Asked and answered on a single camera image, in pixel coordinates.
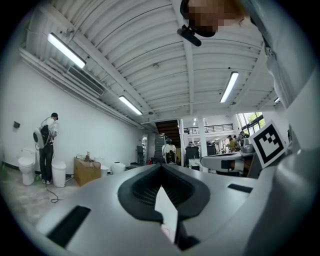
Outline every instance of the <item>staircase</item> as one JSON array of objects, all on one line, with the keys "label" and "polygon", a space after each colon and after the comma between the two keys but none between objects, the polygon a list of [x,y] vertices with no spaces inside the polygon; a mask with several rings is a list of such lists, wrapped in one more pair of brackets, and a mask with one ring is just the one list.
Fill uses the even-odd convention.
[{"label": "staircase", "polygon": [[172,144],[175,145],[177,149],[181,148],[180,134],[179,134],[177,120],[156,122],[155,124],[160,135],[164,134],[165,136],[167,136],[172,140]]}]

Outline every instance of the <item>white card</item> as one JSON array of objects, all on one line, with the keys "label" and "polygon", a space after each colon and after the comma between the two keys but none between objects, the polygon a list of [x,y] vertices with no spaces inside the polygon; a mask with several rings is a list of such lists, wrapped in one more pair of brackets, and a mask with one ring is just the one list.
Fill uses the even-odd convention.
[{"label": "white card", "polygon": [[154,209],[162,214],[163,224],[161,229],[169,240],[174,243],[178,224],[178,211],[162,186],[156,195]]},{"label": "white card", "polygon": [[285,141],[273,120],[250,136],[249,141],[259,157],[262,168],[270,165],[286,151]]}]

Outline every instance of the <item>air vent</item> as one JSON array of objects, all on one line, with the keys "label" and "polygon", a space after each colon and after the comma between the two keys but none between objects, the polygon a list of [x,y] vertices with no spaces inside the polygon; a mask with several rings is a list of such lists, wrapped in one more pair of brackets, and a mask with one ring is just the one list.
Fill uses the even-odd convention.
[{"label": "air vent", "polygon": [[71,66],[68,69],[69,74],[77,81],[87,86],[92,91],[96,92],[100,96],[104,94],[104,87],[94,80],[90,75],[77,66]]}]

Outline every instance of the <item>white ceiling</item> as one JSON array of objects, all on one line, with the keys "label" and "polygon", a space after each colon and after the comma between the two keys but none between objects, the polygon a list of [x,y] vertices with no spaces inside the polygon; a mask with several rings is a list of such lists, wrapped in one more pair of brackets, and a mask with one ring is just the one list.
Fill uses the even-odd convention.
[{"label": "white ceiling", "polygon": [[[68,68],[73,63],[47,41],[55,33],[105,86],[100,100],[139,124],[272,110],[276,94],[258,29],[246,21],[214,37],[198,37],[202,46],[195,47],[177,34],[180,2],[52,0],[34,11],[25,49]],[[220,103],[232,71],[239,72],[238,80]],[[124,105],[121,95],[143,115]]]}]

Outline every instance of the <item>black pants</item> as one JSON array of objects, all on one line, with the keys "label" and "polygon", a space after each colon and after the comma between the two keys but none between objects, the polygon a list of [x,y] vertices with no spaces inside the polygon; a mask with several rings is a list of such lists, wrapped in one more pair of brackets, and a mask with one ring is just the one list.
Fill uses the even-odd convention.
[{"label": "black pants", "polygon": [[54,155],[54,146],[46,145],[40,149],[40,170],[42,179],[45,181],[52,181],[52,157]]}]

